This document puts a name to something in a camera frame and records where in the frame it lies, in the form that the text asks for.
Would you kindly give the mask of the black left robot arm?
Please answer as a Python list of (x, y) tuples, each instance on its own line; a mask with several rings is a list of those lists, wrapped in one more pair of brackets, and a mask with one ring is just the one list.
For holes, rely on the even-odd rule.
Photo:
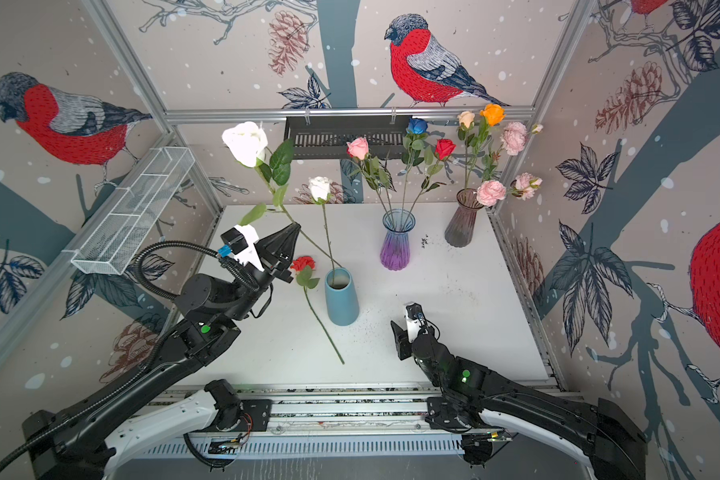
[[(223, 245), (213, 250), (186, 241), (166, 241), (145, 247), (134, 259), (133, 274), (152, 293), (170, 300), (182, 320), (159, 337), (147, 357), (88, 398), (58, 412), (40, 410), (22, 428), (26, 442), (12, 453), (28, 454), (38, 479), (101, 479), (123, 458), (116, 430), (133, 414), (178, 381), (210, 365), (240, 334), (238, 322), (259, 317), (254, 306), (271, 295), (274, 281), (289, 283), (295, 247), (301, 231), (291, 223), (262, 239), (249, 225), (223, 233)], [(226, 281), (195, 274), (180, 293), (149, 280), (143, 264), (153, 252), (184, 248), (217, 260), (232, 275)]]

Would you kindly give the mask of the cream peach artificial rose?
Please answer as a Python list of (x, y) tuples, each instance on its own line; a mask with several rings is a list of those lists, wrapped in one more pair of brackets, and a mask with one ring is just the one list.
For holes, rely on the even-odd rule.
[(475, 114), (472, 111), (463, 111), (458, 115), (458, 138), (464, 144), (464, 188), (469, 187), (469, 179), (474, 159), (473, 133), (475, 127)]

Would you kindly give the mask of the blue artificial rose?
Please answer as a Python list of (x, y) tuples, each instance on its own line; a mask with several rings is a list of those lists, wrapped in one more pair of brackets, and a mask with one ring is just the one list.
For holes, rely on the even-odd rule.
[(423, 160), (423, 150), (426, 148), (426, 138), (428, 124), (425, 120), (420, 118), (411, 118), (406, 128), (405, 135), (403, 137), (404, 153), (402, 155), (402, 162), (404, 167), (404, 178), (403, 178), (403, 197), (401, 202), (401, 208), (405, 208), (408, 176), (412, 168), (418, 165)]

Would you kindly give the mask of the teal ceramic vase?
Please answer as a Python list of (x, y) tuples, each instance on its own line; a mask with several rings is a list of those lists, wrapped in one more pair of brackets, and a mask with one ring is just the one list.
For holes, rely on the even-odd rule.
[(330, 320), (338, 326), (354, 323), (360, 308), (351, 273), (345, 268), (332, 269), (327, 273), (324, 283)]

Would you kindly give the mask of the white artificial rose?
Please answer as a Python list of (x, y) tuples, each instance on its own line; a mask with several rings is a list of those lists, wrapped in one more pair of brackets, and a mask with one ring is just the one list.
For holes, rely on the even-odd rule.
[[(269, 148), (265, 130), (254, 122), (244, 122), (226, 129), (222, 133), (222, 141), (239, 164), (257, 173), (272, 195), (270, 205), (261, 204), (253, 207), (244, 217), (242, 224), (250, 224), (266, 213), (284, 214), (294, 223), (295, 219), (285, 206), (291, 164), (294, 160), (294, 141), (284, 140), (272, 150)], [(309, 189), (308, 194), (309, 203), (314, 204)], [(329, 258), (328, 247), (323, 249), (307, 234), (304, 234), (304, 238)]]
[(329, 203), (331, 197), (331, 180), (323, 176), (312, 177), (309, 179), (308, 189), (313, 203), (321, 207), (325, 237), (328, 244), (328, 255), (331, 261), (331, 270), (332, 273), (335, 273), (336, 262), (332, 251), (326, 210), (326, 205)]

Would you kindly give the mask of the pink grey glass vase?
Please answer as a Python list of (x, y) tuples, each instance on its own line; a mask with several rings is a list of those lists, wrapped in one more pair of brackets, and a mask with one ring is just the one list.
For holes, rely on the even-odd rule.
[(446, 242), (456, 248), (469, 245), (473, 238), (478, 212), (483, 205), (478, 201), (477, 190), (465, 188), (457, 194), (458, 207), (445, 233)]

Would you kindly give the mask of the pink artificial rose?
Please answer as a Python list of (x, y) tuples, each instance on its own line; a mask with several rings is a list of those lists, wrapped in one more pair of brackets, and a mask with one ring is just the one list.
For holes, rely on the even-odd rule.
[(358, 137), (348, 142), (347, 153), (351, 165), (350, 175), (361, 176), (367, 186), (376, 194), (384, 211), (389, 212), (391, 207), (382, 197), (382, 193), (391, 186), (390, 178), (381, 160), (370, 153), (368, 140), (365, 137)]

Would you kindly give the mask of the pink peony spray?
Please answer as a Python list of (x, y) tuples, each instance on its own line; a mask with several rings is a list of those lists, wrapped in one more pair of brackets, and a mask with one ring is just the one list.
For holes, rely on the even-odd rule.
[(533, 135), (541, 133), (544, 126), (540, 123), (527, 127), (525, 124), (517, 121), (508, 123), (503, 129), (500, 136), (500, 147), (496, 151), (497, 159), (502, 154), (514, 157), (522, 153)]
[(497, 180), (483, 182), (477, 189), (476, 199), (480, 205), (492, 207), (499, 201), (504, 200), (508, 195), (521, 200), (528, 200), (535, 196), (541, 187), (543, 180), (530, 173), (518, 175), (509, 187)]

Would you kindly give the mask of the blue purple glass vase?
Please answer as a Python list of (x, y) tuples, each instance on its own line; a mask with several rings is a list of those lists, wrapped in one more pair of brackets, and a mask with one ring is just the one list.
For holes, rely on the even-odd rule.
[(410, 262), (409, 233), (416, 225), (415, 216), (405, 209), (392, 209), (382, 218), (386, 236), (380, 252), (381, 264), (388, 270), (400, 271)]

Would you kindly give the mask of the orange artificial rose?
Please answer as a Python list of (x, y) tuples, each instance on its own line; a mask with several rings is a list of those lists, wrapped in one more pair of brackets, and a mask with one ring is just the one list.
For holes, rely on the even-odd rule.
[(488, 104), (480, 111), (480, 127), (476, 154), (482, 166), (483, 181), (492, 180), (498, 168), (500, 151), (494, 147), (494, 130), (504, 120), (504, 108), (498, 104)]

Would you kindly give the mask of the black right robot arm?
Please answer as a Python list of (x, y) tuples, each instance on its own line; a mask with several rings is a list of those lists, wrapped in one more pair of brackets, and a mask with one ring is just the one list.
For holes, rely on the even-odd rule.
[(399, 359), (411, 358), (439, 389), (427, 421), (436, 429), (497, 427), (567, 454), (598, 479), (645, 479), (647, 440), (616, 403), (595, 405), (543, 393), (455, 356), (428, 324), (415, 336), (390, 323)]

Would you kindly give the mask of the red artificial rose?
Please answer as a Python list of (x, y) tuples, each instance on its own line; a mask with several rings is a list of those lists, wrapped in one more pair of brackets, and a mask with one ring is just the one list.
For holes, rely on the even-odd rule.
[(314, 290), (319, 284), (319, 278), (314, 275), (315, 267), (316, 267), (316, 263), (311, 256), (301, 256), (301, 257), (296, 258), (292, 262), (290, 269), (295, 273), (296, 282), (303, 290), (303, 294), (304, 294), (306, 303), (309, 307), (309, 310), (311, 311), (312, 315), (318, 322), (321, 330), (323, 331), (328, 342), (330, 343), (334, 353), (337, 355), (339, 362), (342, 365), (344, 365), (345, 361), (344, 361), (339, 349), (337, 348), (330, 333), (326, 329), (325, 324), (323, 323), (322, 319), (317, 314), (317, 312), (314, 308), (314, 305), (311, 301), (311, 298), (310, 298), (310, 292), (312, 290)]
[(439, 175), (445, 170), (451, 160), (452, 154), (456, 148), (456, 144), (449, 139), (439, 139), (434, 146), (426, 144), (422, 150), (413, 149), (413, 153), (420, 153), (414, 162), (418, 159), (424, 164), (424, 177), (421, 181), (419, 191), (414, 198), (409, 211), (413, 212), (419, 199), (433, 190), (445, 185), (439, 180)]

